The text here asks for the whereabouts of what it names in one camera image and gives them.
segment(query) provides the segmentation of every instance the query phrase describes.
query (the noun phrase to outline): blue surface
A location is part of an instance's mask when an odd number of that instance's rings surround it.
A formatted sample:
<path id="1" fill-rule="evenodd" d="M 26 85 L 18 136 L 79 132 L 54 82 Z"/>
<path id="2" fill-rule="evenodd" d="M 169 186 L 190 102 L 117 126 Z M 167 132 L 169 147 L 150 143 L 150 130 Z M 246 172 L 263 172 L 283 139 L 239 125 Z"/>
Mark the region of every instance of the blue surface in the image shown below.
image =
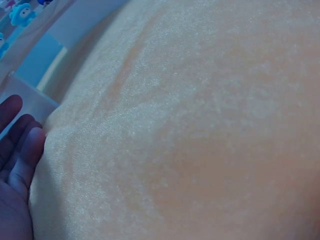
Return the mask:
<path id="1" fill-rule="evenodd" d="M 17 28 L 8 42 L 12 43 L 22 30 L 22 27 Z M 24 59 L 16 74 L 31 86 L 36 87 L 62 48 L 59 42 L 46 33 Z"/>

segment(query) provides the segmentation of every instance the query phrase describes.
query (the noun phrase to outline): bedsheet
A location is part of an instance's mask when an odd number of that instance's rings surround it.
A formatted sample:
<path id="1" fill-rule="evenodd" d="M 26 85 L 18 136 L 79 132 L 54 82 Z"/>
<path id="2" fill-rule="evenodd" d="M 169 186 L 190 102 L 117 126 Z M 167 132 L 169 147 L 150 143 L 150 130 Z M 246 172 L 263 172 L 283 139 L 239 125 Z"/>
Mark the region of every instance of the bedsheet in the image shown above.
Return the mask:
<path id="1" fill-rule="evenodd" d="M 319 10 L 130 1 L 46 122 L 35 238 L 317 239 Z"/>

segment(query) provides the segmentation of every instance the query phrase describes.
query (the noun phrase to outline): plush blanket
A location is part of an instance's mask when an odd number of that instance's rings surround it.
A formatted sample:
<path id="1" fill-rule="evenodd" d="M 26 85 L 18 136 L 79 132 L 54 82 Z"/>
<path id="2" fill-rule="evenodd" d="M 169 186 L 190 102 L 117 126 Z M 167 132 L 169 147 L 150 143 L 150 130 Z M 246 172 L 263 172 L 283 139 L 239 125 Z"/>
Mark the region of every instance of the plush blanket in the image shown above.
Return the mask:
<path id="1" fill-rule="evenodd" d="M 319 11 L 125 5 L 47 120 L 36 239 L 317 239 Z"/>

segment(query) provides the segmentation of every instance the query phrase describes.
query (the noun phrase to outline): blue cartoon character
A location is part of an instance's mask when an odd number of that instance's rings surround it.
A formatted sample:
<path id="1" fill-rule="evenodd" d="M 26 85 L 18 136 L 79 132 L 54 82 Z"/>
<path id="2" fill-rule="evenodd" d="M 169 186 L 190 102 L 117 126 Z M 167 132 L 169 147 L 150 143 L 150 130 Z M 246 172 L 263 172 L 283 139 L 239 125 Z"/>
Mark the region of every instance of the blue cartoon character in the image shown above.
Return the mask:
<path id="1" fill-rule="evenodd" d="M 43 7 L 45 8 L 46 6 L 48 6 L 53 0 L 38 0 L 38 3 L 43 5 Z"/>
<path id="2" fill-rule="evenodd" d="M 36 13 L 31 10 L 29 3 L 24 3 L 15 6 L 9 17 L 13 26 L 26 27 L 36 17 Z"/>
<path id="3" fill-rule="evenodd" d="M 0 32 L 0 58 L 4 55 L 8 48 L 9 43 L 6 42 L 4 34 Z"/>

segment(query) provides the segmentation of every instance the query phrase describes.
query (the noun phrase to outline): pillow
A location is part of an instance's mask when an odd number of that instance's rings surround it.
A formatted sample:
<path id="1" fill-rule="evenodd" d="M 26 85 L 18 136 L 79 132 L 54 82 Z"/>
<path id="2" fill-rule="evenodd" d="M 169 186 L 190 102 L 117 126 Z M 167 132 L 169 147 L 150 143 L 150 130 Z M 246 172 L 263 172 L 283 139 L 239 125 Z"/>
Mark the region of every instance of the pillow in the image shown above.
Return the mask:
<path id="1" fill-rule="evenodd" d="M 128 3 L 47 120 L 36 239 L 315 239 L 319 10 Z"/>

